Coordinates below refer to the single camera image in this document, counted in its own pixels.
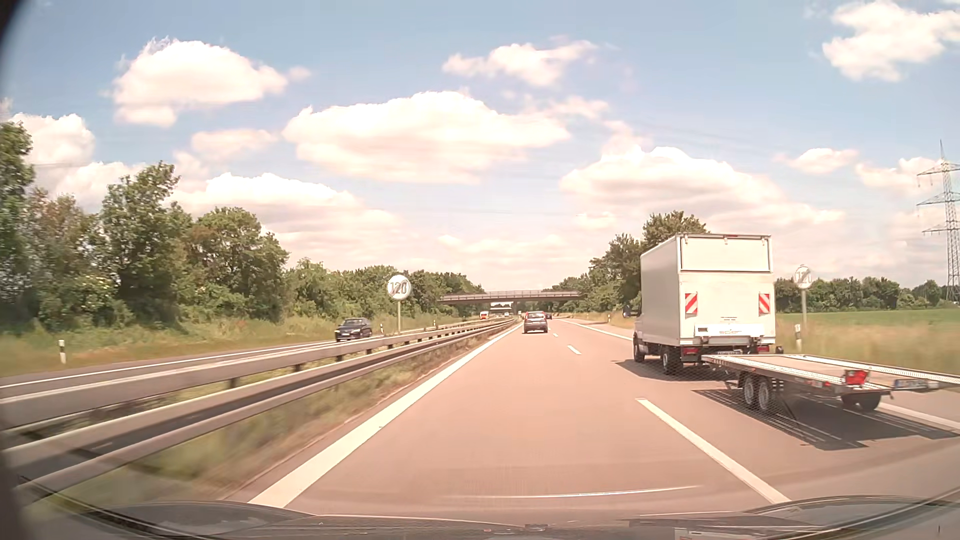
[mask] round sign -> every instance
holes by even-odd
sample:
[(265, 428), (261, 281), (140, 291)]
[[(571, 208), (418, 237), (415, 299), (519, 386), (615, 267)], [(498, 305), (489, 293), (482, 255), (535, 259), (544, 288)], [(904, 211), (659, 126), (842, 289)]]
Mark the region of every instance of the round sign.
[(797, 284), (797, 288), (808, 289), (813, 285), (813, 274), (810, 273), (810, 269), (806, 265), (801, 264), (797, 271), (793, 273), (793, 282)]
[(412, 290), (413, 287), (410, 286), (410, 280), (401, 274), (393, 276), (387, 282), (387, 294), (394, 300), (406, 300)]

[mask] car hood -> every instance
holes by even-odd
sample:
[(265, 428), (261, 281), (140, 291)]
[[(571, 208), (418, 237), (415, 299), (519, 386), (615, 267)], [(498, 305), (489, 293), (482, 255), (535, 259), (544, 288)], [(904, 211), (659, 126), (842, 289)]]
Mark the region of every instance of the car hood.
[[(886, 510), (864, 513), (864, 508)], [(817, 525), (824, 508), (835, 521)], [(344, 538), (353, 540), (641, 540), (651, 537), (693, 537), (709, 540), (847, 538), (850, 534), (896, 528), (929, 519), (929, 514), (957, 510), (942, 499), (852, 496), (774, 504), (739, 512), (635, 515), (615, 523), (503, 524), (425, 517), (313, 515), (283, 508), (229, 502), (157, 502), (110, 509), (91, 508), (69, 518), (39, 524), (39, 538), (217, 538), (222, 540)]]

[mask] white box truck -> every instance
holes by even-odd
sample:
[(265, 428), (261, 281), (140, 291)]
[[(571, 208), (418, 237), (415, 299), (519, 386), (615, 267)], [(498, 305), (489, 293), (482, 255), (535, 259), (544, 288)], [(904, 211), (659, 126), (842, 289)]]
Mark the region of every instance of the white box truck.
[(704, 354), (771, 352), (774, 280), (769, 235), (682, 233), (662, 242), (640, 256), (634, 360), (659, 356), (663, 372), (675, 374)]

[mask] car trailer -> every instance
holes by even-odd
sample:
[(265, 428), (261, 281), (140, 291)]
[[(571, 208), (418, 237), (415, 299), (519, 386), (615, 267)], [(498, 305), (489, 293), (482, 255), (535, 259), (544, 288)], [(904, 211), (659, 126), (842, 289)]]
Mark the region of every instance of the car trailer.
[(845, 408), (876, 409), (881, 396), (893, 392), (932, 392), (960, 386), (960, 377), (813, 355), (703, 355), (704, 363), (736, 378), (749, 408), (776, 412), (782, 395), (809, 394), (840, 398)]

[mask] truck license plate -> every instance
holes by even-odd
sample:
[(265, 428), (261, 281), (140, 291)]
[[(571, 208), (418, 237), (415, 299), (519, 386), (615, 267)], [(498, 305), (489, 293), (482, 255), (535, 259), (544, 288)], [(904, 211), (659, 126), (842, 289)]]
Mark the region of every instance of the truck license plate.
[(897, 379), (894, 388), (926, 388), (926, 379)]

